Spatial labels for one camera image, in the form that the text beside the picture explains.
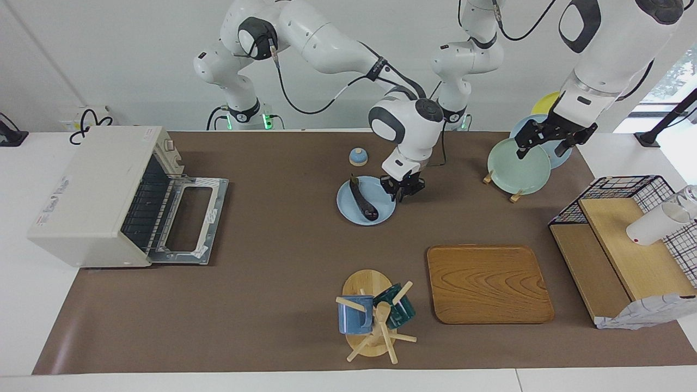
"green plate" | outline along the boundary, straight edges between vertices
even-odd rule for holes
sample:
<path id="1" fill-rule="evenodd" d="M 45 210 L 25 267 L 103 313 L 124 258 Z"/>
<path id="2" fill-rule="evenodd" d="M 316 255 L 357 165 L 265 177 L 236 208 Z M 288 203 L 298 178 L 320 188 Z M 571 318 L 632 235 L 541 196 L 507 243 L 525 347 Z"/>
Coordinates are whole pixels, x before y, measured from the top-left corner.
<path id="1" fill-rule="evenodd" d="M 514 139 L 499 142 L 491 149 L 487 166 L 493 170 L 491 179 L 501 189 L 515 195 L 529 195 L 542 189 L 549 180 L 552 166 L 542 146 L 528 151 L 524 159 L 518 159 L 518 144 Z"/>

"window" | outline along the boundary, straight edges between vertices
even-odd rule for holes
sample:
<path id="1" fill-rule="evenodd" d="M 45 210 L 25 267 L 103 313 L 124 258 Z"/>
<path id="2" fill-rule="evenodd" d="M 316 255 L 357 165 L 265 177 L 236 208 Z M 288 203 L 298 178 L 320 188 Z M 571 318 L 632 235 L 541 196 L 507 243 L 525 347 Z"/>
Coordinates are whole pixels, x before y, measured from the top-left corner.
<path id="1" fill-rule="evenodd" d="M 687 50 L 634 109 L 635 114 L 665 113 L 697 87 L 697 43 Z"/>

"white wall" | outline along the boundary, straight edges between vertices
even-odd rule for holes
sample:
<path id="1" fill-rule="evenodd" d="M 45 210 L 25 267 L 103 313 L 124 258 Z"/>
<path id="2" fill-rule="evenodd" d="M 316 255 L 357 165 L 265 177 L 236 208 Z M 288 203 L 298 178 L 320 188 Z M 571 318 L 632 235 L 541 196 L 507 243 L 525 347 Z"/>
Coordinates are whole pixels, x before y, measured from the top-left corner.
<path id="1" fill-rule="evenodd" d="M 430 70 L 431 54 L 464 39 L 456 0 L 308 1 L 429 93 L 438 81 Z M 508 1 L 503 12 L 509 33 L 526 31 L 547 3 Z M 501 69 L 471 77 L 475 129 L 509 129 L 561 85 L 576 61 L 557 33 L 566 3 L 556 4 L 528 39 L 503 43 Z M 229 0 L 0 0 L 0 110 L 27 130 L 58 130 L 60 107 L 79 103 L 109 105 L 122 124 L 201 129 L 210 109 L 223 102 L 217 87 L 193 73 L 192 58 L 217 39 L 228 6 Z M 603 131 L 612 131 L 684 53 L 696 27 L 697 8 L 685 14 L 645 86 L 603 115 Z M 289 95 L 305 109 L 323 106 L 355 77 L 322 75 L 293 50 L 281 53 L 281 62 Z M 326 113 L 304 116 L 285 103 L 271 62 L 242 73 L 289 128 L 365 127 L 367 110 L 382 94 L 361 81 Z"/>

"light blue plate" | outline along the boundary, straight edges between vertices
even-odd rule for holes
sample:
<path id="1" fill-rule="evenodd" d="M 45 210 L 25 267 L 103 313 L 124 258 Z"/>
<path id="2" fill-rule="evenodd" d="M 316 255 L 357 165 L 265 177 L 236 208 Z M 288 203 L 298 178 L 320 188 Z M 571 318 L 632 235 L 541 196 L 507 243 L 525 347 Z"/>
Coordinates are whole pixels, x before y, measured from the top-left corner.
<path id="1" fill-rule="evenodd" d="M 380 185 L 379 179 L 370 176 L 360 176 L 358 181 L 358 189 L 360 189 L 363 197 L 378 210 L 378 218 L 371 222 L 363 216 L 355 203 L 348 181 L 339 188 L 337 193 L 337 207 L 339 207 L 339 211 L 346 219 L 357 225 L 373 226 L 385 222 L 395 212 L 397 202 L 392 201 L 392 196 L 385 192 L 382 185 Z"/>
<path id="2" fill-rule="evenodd" d="M 533 114 L 532 116 L 527 116 L 526 118 L 518 121 L 515 127 L 513 127 L 513 130 L 511 131 L 510 137 L 516 137 L 518 135 L 518 132 L 521 131 L 525 123 L 528 122 L 528 120 L 535 120 L 538 123 L 543 122 L 544 120 L 547 120 L 547 115 L 546 114 Z M 557 167 L 561 166 L 566 162 L 567 159 L 571 156 L 572 149 L 568 149 L 567 152 L 564 153 L 561 157 L 558 157 L 557 154 L 554 152 L 554 149 L 557 148 L 557 146 L 561 142 L 559 140 L 552 140 L 547 143 L 542 144 L 542 148 L 544 151 L 547 153 L 547 156 L 549 157 L 549 162 L 552 164 L 552 169 L 556 169 Z"/>
<path id="3" fill-rule="evenodd" d="M 491 149 L 487 166 L 493 170 L 491 179 L 499 188 L 515 195 L 529 195 L 542 189 L 549 180 L 549 157 L 542 146 L 534 146 L 523 159 L 518 159 L 518 144 L 513 139 L 501 140 Z"/>

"wooden mug stand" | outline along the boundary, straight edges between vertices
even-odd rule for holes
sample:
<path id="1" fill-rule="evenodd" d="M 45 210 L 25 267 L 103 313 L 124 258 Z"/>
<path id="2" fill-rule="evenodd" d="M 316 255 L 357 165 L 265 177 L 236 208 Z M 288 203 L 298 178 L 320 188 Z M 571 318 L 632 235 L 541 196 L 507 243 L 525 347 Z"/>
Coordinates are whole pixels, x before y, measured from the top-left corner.
<path id="1" fill-rule="evenodd" d="M 392 286 L 390 280 L 382 273 L 372 269 L 364 269 L 349 276 L 344 283 L 342 295 L 372 295 L 376 296 Z M 412 286 L 407 282 L 395 297 L 393 304 L 397 304 L 406 295 Z M 395 341 L 416 342 L 416 337 L 400 335 L 396 329 L 389 329 L 386 322 L 390 316 L 390 304 L 380 302 L 377 307 L 364 309 L 362 305 L 337 297 L 337 302 L 363 312 L 373 312 L 373 331 L 368 335 L 346 335 L 346 341 L 353 350 L 346 360 L 353 361 L 357 356 L 380 356 L 384 353 L 390 355 L 390 361 L 396 365 L 397 353 Z"/>
<path id="2" fill-rule="evenodd" d="M 482 182 L 486 185 L 489 185 L 491 183 L 491 176 L 493 176 L 493 170 L 491 170 L 486 177 L 484 177 L 484 180 Z M 508 199 L 511 203 L 517 203 L 518 200 L 520 200 L 521 196 L 523 196 L 523 190 L 519 190 L 518 193 L 515 195 L 511 196 L 510 199 Z"/>

